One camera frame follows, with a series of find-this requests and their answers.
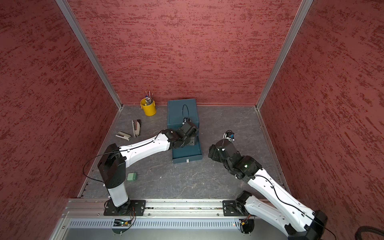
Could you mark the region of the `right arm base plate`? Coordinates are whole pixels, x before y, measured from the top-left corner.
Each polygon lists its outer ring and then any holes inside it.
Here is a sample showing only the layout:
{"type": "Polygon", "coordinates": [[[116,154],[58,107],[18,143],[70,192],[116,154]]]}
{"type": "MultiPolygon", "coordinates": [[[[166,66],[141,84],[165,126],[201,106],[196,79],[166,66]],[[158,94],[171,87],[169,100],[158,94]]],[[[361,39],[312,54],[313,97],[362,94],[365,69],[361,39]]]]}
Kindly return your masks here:
{"type": "Polygon", "coordinates": [[[243,204],[235,200],[224,200],[223,213],[225,217],[247,217],[249,213],[243,204]]]}

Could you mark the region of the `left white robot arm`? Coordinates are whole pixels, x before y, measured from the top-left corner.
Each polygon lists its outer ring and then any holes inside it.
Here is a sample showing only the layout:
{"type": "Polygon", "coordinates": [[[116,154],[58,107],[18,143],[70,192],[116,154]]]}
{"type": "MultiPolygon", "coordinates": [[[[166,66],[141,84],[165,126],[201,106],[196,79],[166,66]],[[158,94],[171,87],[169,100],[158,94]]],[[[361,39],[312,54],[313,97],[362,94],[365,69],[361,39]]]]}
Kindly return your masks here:
{"type": "Polygon", "coordinates": [[[197,135],[198,129],[195,128],[186,131],[166,129],[155,137],[133,145],[108,146],[107,152],[98,162],[98,170],[113,206],[121,209],[130,205],[125,187],[126,168],[151,155],[188,146],[197,135]]]}

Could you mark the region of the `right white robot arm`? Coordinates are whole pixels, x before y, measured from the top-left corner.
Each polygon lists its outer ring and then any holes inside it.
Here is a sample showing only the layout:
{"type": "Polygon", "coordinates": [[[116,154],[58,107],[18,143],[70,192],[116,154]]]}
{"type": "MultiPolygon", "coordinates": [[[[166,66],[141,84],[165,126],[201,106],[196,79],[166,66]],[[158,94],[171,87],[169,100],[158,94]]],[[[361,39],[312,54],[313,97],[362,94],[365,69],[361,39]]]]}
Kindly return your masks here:
{"type": "Polygon", "coordinates": [[[236,179],[242,180],[270,202],[265,204],[244,191],[237,199],[239,208],[261,218],[280,230],[289,240],[319,240],[328,221],[322,211],[314,211],[281,187],[262,165],[250,156],[243,156],[229,139],[209,148],[208,157],[222,163],[236,179]]]}

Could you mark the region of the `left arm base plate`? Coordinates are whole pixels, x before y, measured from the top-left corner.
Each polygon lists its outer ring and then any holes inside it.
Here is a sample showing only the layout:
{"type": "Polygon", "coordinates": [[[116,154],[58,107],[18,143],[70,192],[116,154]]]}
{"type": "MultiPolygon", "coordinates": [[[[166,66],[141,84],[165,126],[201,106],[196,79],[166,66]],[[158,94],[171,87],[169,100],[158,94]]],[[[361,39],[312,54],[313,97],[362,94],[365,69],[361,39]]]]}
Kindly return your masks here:
{"type": "Polygon", "coordinates": [[[105,202],[104,216],[143,216],[147,201],[129,200],[127,203],[116,207],[111,199],[105,202]]]}

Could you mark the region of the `teal drawer cabinet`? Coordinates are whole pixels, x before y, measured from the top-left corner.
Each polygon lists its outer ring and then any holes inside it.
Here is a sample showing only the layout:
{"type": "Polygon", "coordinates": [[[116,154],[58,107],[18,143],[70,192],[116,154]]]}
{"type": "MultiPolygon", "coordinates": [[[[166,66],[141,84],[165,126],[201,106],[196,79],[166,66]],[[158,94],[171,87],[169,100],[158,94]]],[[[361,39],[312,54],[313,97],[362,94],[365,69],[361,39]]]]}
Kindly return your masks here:
{"type": "Polygon", "coordinates": [[[174,164],[203,159],[199,141],[199,115],[195,99],[168,101],[167,127],[180,135],[181,140],[172,150],[174,164]]]}

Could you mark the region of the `green plug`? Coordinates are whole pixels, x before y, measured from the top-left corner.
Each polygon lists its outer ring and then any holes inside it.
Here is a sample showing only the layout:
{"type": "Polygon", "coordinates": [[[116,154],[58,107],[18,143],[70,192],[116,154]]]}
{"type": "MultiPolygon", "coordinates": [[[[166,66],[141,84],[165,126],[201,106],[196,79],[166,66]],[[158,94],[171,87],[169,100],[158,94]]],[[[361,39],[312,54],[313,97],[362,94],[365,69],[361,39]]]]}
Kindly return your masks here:
{"type": "Polygon", "coordinates": [[[138,174],[136,172],[128,173],[127,174],[127,181],[133,182],[136,181],[138,178],[138,174]]]}

